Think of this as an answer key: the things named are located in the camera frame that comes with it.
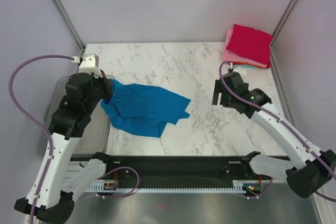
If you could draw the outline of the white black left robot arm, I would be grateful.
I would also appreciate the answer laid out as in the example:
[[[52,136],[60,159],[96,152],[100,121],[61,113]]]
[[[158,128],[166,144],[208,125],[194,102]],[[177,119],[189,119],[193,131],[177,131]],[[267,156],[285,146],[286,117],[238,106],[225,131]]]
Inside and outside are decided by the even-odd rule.
[[[69,77],[66,94],[46,132],[49,140],[41,168],[27,196],[16,200],[15,210],[45,223],[65,223],[76,201],[95,180],[114,175],[110,157],[97,152],[71,180],[63,181],[93,111],[101,100],[113,96],[111,88],[112,81],[103,71],[97,77],[83,72]]]

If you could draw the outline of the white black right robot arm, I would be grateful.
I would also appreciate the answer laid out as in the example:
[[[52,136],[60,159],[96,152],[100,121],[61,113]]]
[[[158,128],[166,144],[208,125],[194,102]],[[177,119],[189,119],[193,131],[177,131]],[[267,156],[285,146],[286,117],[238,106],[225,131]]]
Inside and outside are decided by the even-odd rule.
[[[249,90],[240,74],[231,71],[215,81],[212,104],[235,109],[262,127],[287,154],[288,160],[251,152],[243,158],[241,174],[248,179],[266,175],[286,182],[308,198],[335,177],[335,152],[322,151],[298,132],[261,89]]]

